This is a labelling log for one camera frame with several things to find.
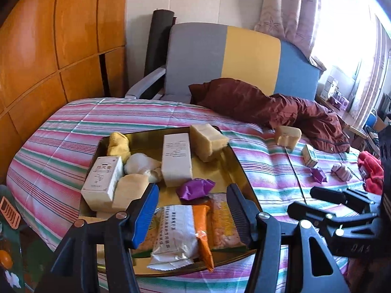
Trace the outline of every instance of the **red cloth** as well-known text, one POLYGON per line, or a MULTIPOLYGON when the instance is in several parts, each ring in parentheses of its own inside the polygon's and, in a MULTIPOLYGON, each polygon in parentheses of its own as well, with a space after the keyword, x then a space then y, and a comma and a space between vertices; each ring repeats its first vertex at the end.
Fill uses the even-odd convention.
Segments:
POLYGON ((381 195, 383 193, 384 170, 380 160, 363 151, 358 156, 358 167, 364 166, 369 177, 365 180, 365 190, 367 192, 381 195))
POLYGON ((349 152, 338 116, 316 102, 289 95, 265 95, 257 87, 232 78, 214 79, 189 86, 192 104, 204 106, 235 120, 275 129, 278 125, 299 128, 314 148, 349 152))

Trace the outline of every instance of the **white bag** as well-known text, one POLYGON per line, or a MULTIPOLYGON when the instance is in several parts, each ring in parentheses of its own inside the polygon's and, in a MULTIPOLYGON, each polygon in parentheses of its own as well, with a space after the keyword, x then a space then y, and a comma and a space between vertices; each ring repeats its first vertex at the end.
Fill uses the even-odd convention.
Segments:
POLYGON ((165 206, 160 218, 158 238, 148 268, 168 271, 194 263, 198 241, 194 227, 193 207, 165 206))
POLYGON ((126 174, 147 175, 150 183, 158 183, 163 179, 161 166, 161 162, 143 153, 136 153, 128 158, 124 170, 126 174))

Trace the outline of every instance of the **desk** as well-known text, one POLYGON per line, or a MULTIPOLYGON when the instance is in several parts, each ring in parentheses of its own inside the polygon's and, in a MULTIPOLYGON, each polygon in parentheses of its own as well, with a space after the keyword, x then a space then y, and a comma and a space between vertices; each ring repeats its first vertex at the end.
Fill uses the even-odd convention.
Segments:
POLYGON ((318 95, 316 96, 315 101, 318 104, 325 106, 330 110, 333 110, 337 114, 339 123, 341 124, 341 128, 343 131, 351 131, 365 140, 369 138, 364 130, 362 129, 359 130, 353 126, 356 120, 348 112, 338 109, 337 107, 333 106, 330 102, 320 98, 320 96, 318 95))

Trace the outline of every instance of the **red towel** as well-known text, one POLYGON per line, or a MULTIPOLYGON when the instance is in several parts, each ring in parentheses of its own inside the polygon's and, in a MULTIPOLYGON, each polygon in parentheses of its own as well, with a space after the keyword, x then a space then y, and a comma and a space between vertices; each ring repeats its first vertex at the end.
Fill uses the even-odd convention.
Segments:
POLYGON ((370 193, 381 195, 383 193, 384 170, 380 160, 363 151, 358 156, 358 167, 364 166, 369 177, 365 180, 365 190, 370 193))

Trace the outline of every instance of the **bed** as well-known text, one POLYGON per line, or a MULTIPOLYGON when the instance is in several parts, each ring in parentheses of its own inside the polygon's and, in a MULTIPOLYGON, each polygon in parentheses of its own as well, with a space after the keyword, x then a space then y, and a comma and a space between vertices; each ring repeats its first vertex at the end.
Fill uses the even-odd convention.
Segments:
MULTIPOLYGON (((230 138, 264 211, 278 220, 292 221, 286 211, 293 201, 335 212, 354 215, 342 205, 312 199, 314 183, 310 169, 303 163, 303 137, 293 152, 275 145, 274 132, 255 124, 234 121, 200 106, 153 100, 118 98, 85 99, 71 102, 50 117, 15 155, 7 174, 7 186, 15 196, 18 210, 31 228, 52 249, 58 246, 79 214, 80 190, 98 141, 113 131, 123 133, 210 123, 230 138)), ((350 187, 362 190, 357 167, 358 151, 328 154, 317 151, 319 166, 327 176, 323 187, 350 187), (346 164, 354 173, 348 183, 340 181, 331 167, 346 164)), ((217 267, 215 272, 140 278, 141 292, 243 292, 253 257, 217 267)), ((342 271, 347 259, 336 257, 342 271)), ((284 292, 287 247, 282 247, 277 292, 284 292)), ((107 288, 104 274, 101 286, 107 288)))

